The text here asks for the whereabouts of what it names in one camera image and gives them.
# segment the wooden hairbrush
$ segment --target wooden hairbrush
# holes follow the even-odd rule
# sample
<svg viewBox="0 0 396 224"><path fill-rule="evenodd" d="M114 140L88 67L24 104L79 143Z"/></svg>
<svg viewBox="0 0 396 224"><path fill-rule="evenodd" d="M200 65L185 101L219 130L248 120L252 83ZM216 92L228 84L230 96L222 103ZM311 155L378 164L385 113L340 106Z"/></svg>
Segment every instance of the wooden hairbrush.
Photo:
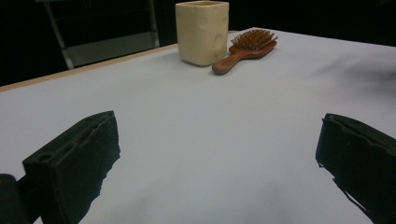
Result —
<svg viewBox="0 0 396 224"><path fill-rule="evenodd" d="M266 30L250 30L238 35L231 42L231 55L212 64L218 75L228 73L234 65L244 59L261 58L274 49L277 36Z"/></svg>

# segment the beige cup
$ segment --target beige cup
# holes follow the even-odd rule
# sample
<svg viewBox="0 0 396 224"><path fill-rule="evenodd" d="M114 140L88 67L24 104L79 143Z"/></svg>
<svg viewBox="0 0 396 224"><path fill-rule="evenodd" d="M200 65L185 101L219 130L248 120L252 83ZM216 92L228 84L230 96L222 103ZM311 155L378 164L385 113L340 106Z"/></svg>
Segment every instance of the beige cup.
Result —
<svg viewBox="0 0 396 224"><path fill-rule="evenodd" d="M177 43L180 58L208 66L227 54L227 2L192 1L176 4Z"/></svg>

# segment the white tabletop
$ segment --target white tabletop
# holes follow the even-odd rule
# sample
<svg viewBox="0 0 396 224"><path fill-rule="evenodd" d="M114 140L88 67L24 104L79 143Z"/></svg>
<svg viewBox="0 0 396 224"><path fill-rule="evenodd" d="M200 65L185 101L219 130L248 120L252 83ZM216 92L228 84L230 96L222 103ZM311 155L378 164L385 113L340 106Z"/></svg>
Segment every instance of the white tabletop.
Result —
<svg viewBox="0 0 396 224"><path fill-rule="evenodd" d="M0 92L0 172L113 110L120 159L81 223L372 223L315 152L326 113L396 136L396 48L273 32L221 77L174 48Z"/></svg>

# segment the cup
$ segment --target cup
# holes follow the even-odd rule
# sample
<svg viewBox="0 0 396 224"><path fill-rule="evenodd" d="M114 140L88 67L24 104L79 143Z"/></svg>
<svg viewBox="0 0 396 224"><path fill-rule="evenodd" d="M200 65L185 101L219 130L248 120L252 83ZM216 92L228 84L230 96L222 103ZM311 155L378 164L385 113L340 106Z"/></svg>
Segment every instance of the cup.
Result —
<svg viewBox="0 0 396 224"><path fill-rule="evenodd" d="M218 1L176 4L177 43L181 60L209 66L227 54L230 5Z"/></svg>

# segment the hairbrush bristle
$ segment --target hairbrush bristle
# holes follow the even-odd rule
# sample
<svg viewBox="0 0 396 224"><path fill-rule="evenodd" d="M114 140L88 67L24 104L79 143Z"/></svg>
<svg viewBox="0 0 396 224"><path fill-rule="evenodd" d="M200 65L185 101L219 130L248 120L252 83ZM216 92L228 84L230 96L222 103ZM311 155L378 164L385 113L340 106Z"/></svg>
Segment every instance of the hairbrush bristle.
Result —
<svg viewBox="0 0 396 224"><path fill-rule="evenodd" d="M271 41L276 40L277 36L267 30L251 30L238 35L231 42L239 49L259 50L264 48Z"/></svg>

